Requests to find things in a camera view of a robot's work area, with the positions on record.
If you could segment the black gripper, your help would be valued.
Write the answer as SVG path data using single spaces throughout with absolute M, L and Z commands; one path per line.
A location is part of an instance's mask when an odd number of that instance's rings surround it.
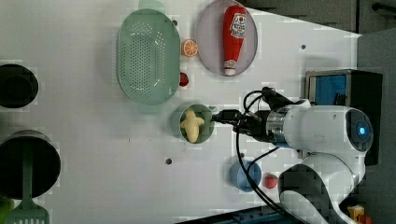
M 259 142 L 269 143 L 270 138 L 266 131 L 266 121 L 269 110 L 259 110 L 252 116 L 242 115 L 236 109 L 224 109 L 212 116 L 212 121 L 222 124 L 231 124 L 233 131 L 254 138 Z

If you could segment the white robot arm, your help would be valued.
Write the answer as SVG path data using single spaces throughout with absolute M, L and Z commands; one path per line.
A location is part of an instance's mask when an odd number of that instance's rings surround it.
M 215 122 L 276 147 L 301 150 L 306 157 L 278 178 L 278 211 L 305 224 L 357 224 L 340 203 L 365 174 L 365 156 L 374 128 L 359 109 L 311 105 L 307 100 L 271 100 L 255 113 L 225 109 Z

